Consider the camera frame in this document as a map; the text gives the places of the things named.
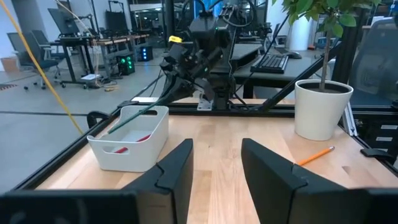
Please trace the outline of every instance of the orange pencil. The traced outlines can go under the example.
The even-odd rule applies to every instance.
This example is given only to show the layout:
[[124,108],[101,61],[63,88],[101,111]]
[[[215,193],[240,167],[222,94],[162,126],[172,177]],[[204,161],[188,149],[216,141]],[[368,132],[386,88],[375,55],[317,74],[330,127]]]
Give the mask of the orange pencil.
[[328,152],[333,151],[334,149],[335,149],[334,146],[329,147],[329,148],[327,148],[327,149],[324,149],[324,150],[322,150],[322,151],[316,153],[315,155],[309,157],[308,159],[304,159],[304,160],[298,162],[297,164],[300,165],[300,166],[303,166],[304,164],[307,164],[307,163],[309,163],[309,162],[311,162],[311,161],[313,161],[313,160],[315,160],[315,159],[318,159],[319,157],[325,155],[325,154],[328,153]]

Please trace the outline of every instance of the wooden table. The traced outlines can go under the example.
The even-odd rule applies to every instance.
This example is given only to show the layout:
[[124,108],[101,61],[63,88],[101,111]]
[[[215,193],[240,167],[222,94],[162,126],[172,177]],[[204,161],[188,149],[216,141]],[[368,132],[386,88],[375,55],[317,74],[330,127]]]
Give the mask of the wooden table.
[[100,40],[96,40],[96,44],[99,46],[103,46],[103,45],[111,45],[111,44],[119,44],[119,43],[123,43],[123,42],[127,42],[130,41],[129,37],[123,37],[123,38],[116,38],[114,40],[112,39],[100,39]]
[[[309,141],[294,133],[292,118],[170,116],[169,138],[159,159],[185,138],[193,138],[195,163],[188,223],[259,223],[244,178],[242,138],[251,138],[290,161],[335,146],[305,168],[347,188],[398,187],[397,177],[377,160],[364,157],[359,152],[362,147],[340,128],[329,141]],[[87,144],[38,189],[120,189],[140,175],[101,170]]]

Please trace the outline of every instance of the keyboard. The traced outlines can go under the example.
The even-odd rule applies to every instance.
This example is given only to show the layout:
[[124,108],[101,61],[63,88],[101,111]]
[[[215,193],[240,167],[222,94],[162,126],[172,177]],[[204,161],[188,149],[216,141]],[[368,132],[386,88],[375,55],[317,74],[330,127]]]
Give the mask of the keyboard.
[[283,74],[285,73],[288,59],[289,57],[287,55],[268,54],[262,61],[261,65],[258,65],[261,59],[254,63],[250,68],[250,72]]

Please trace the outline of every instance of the floor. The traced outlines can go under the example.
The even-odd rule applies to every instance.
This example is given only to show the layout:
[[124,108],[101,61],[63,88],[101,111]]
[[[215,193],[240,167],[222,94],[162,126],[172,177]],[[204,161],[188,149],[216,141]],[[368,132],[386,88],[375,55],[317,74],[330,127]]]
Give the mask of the floor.
[[[118,80],[119,89],[115,91],[84,90],[74,84],[66,88],[53,84],[53,87],[71,113],[112,112],[157,78],[161,53],[156,51],[157,58],[150,62],[137,62],[136,72]],[[66,67],[66,63],[60,65],[60,68]],[[82,74],[80,66],[75,66],[75,73]],[[38,78],[32,72],[0,72],[0,83],[17,85],[0,91],[0,192],[16,186],[80,135],[68,116],[4,114],[7,111],[64,113],[49,89],[33,86]],[[68,70],[62,69],[62,78],[70,79]],[[164,79],[159,80],[154,96],[160,95],[163,85]],[[151,91],[150,88],[142,96],[149,96]],[[85,117],[75,119],[83,131],[88,129]]]

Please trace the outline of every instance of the plant stem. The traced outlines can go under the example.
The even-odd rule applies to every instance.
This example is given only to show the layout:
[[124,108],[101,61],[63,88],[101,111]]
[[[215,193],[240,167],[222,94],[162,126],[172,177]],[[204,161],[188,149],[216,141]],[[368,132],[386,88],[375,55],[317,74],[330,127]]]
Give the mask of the plant stem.
[[321,92],[325,91],[325,81],[328,70],[328,62],[329,62],[329,48],[330,48],[330,39],[331,39],[331,31],[326,32],[326,46],[325,46],[325,55],[323,56],[323,66],[322,66],[322,77],[321,82],[319,84],[319,90]]

